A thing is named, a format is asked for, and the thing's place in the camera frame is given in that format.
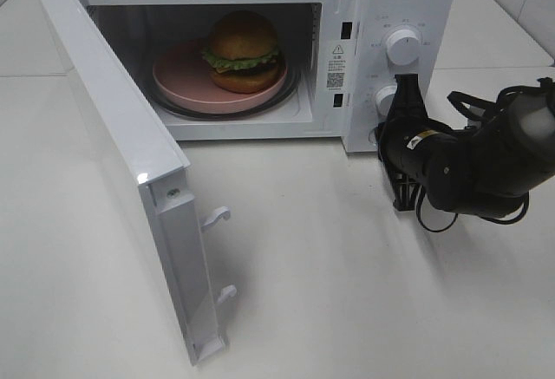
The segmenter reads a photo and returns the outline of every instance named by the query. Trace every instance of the black cable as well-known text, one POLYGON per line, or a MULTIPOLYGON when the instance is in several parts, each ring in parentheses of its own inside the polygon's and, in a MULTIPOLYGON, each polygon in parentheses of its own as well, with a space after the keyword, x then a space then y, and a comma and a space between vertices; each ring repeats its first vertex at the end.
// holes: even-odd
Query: black cable
POLYGON ((421 186, 420 184, 418 184, 417 182, 415 182, 415 188, 413 189, 413 192, 410 194, 410 199, 408 200, 408 203, 409 203, 412 207, 414 207, 415 204, 416 204, 416 196, 418 195, 418 192, 420 191, 421 187, 422 187, 422 186, 421 186))
POLYGON ((424 197, 426 197, 426 188, 421 186, 420 194, 418 195, 418 202, 416 203, 416 218, 418 219, 418 222, 420 223, 420 225, 422 227, 424 227, 426 230, 428 230, 429 232, 432 232, 432 233, 441 233, 441 232, 444 232, 446 230, 449 230, 454 225, 454 222, 457 221, 457 218, 459 218, 459 214, 457 212, 454 214, 453 221, 451 223, 449 223, 448 226, 446 226, 442 229, 430 229, 427 225, 424 224, 424 222, 422 221, 422 216, 421 216, 422 203, 424 202, 424 197))
POLYGON ((490 101, 479 99, 478 97, 474 97, 471 95, 466 95, 459 91, 452 91, 448 96, 447 99, 451 103, 451 105, 463 116, 465 116, 470 121, 481 121, 486 122, 489 121, 489 117, 485 117, 486 115, 480 116, 479 114, 474 113, 472 110, 464 106, 465 104, 469 106, 474 106, 484 110, 484 112, 488 112, 487 116, 490 116, 489 112, 493 109, 496 109, 495 103, 490 101))
POLYGON ((501 90, 497 96, 497 100, 495 101, 496 104, 499 105, 499 108, 506 108, 509 104, 511 104, 518 94, 525 94, 525 95, 543 95, 547 94, 552 91, 553 87, 553 79, 550 77, 539 78, 539 87, 530 87, 530 86, 512 86, 507 87, 501 90))
POLYGON ((529 206, 530 206, 530 193, 526 193, 524 201, 522 202, 522 209, 520 210, 519 215, 514 217, 513 219, 501 220, 501 219, 492 219, 490 217, 480 217, 480 218, 486 221, 489 221, 491 223, 495 223, 496 225, 513 225, 521 221, 524 218, 524 216, 526 216, 529 206))

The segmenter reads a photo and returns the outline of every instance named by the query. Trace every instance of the burger patty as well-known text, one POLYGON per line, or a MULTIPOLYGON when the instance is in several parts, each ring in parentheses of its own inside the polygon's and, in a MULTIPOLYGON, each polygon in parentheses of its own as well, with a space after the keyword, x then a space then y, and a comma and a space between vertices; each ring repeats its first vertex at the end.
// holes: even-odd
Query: burger patty
POLYGON ((276 67, 278 63, 277 58, 272 58, 270 61, 265 62, 263 64, 259 64, 252 69, 231 69, 229 71, 225 71, 223 73, 219 73, 221 75, 256 75, 260 73, 264 73, 265 71, 270 71, 276 67))

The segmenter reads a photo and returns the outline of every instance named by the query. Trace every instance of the microwave control panel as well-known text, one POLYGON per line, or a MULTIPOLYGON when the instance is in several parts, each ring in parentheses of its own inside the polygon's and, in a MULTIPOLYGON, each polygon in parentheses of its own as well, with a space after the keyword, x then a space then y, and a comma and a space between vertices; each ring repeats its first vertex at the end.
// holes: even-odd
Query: microwave control panel
POLYGON ((345 124, 348 152, 375 151, 375 128, 395 95, 395 75, 417 73, 426 94, 451 0, 364 0, 357 40, 353 105, 345 124))

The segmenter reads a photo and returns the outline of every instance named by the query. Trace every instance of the microwave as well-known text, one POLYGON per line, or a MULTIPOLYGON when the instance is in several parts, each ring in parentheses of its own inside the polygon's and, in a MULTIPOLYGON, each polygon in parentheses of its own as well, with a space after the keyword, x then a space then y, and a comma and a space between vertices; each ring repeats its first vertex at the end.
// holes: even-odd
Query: microwave
POLYGON ((160 258, 191 363, 225 347, 202 233, 231 212, 199 217, 177 140, 341 138, 377 149, 374 130, 395 75, 426 92, 452 0, 40 0, 95 155, 136 231, 160 258), (287 69, 254 109, 206 114, 171 103, 153 66, 203 40, 223 16, 249 10, 275 28, 287 69))

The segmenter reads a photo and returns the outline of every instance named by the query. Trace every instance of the control knob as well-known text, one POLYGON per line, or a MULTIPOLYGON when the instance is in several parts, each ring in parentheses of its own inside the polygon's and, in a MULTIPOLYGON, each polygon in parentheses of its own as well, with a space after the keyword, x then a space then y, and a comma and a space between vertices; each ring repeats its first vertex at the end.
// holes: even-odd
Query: control knob
POLYGON ((386 117, 388 115, 396 91, 397 86, 392 85, 380 88, 375 94, 375 105, 380 116, 386 117))
POLYGON ((420 56, 421 38, 418 32, 403 28, 391 32, 385 40, 389 60, 395 65, 409 65, 420 56))

